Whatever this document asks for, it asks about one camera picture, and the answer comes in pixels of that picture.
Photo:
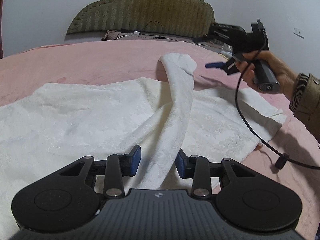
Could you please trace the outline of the person's right hand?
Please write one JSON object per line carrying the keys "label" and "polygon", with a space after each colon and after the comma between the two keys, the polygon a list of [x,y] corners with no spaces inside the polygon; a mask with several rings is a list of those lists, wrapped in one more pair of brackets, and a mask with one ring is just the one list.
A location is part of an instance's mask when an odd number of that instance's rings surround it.
{"label": "person's right hand", "polygon": [[255,77],[255,63],[261,61],[265,69],[268,69],[267,73],[274,76],[280,85],[279,92],[283,94],[289,101],[292,100],[295,88],[296,79],[298,74],[293,71],[283,60],[274,55],[268,50],[263,50],[261,52],[253,51],[250,53],[244,53],[244,61],[236,61],[235,65],[242,75],[242,79],[247,83],[248,87],[261,91],[257,84],[254,83],[253,79]]}

